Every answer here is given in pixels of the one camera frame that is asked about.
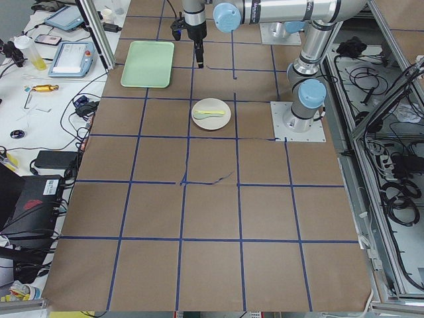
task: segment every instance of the yellow object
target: yellow object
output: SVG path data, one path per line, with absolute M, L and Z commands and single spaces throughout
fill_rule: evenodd
M 34 67 L 39 71 L 45 70 L 47 68 L 46 63 L 44 63 L 42 58 L 37 58 L 36 60 L 33 60 L 31 62 L 32 64 L 34 64 Z
M 32 88 L 33 91 L 40 91 L 40 92 L 45 92 L 45 91 L 57 91 L 59 89 L 59 85 L 37 85 L 34 86 Z
M 94 316 L 94 311 L 84 311 L 89 315 Z M 49 318 L 87 318 L 81 311 L 52 311 Z
M 195 110 L 194 111 L 197 114 L 219 114 L 219 115 L 225 115 L 225 111 L 200 111 Z

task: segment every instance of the white label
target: white label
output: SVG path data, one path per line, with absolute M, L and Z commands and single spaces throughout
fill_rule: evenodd
M 43 195 L 54 195 L 58 189 L 59 180 L 47 180 Z

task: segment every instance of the yellow liquid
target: yellow liquid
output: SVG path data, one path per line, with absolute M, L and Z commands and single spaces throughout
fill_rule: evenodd
M 34 67 L 39 71 L 45 70 L 47 68 L 46 63 L 44 63 L 41 57 L 31 61 L 31 63 L 34 64 Z

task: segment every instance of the white cup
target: white cup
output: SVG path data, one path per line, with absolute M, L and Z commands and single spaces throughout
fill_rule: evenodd
M 115 22 L 113 11 L 110 9 L 103 9 L 100 11 L 101 16 L 103 17 L 103 22 L 113 24 Z

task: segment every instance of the white mounting plate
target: white mounting plate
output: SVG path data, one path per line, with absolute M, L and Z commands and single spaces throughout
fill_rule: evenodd
M 271 26 L 274 23 L 260 23 L 260 36 L 263 44 L 275 45 L 294 45 L 300 46 L 302 44 L 298 32 L 291 34 L 288 38 L 275 37 L 272 35 Z
M 314 121 L 311 129 L 307 132 L 293 132 L 283 123 L 284 112 L 292 106 L 292 102 L 288 101 L 272 101 L 271 113 L 272 124 L 274 126 L 274 136 L 278 138 L 277 141 L 288 142 L 325 142 L 325 134 L 323 124 L 321 121 Z

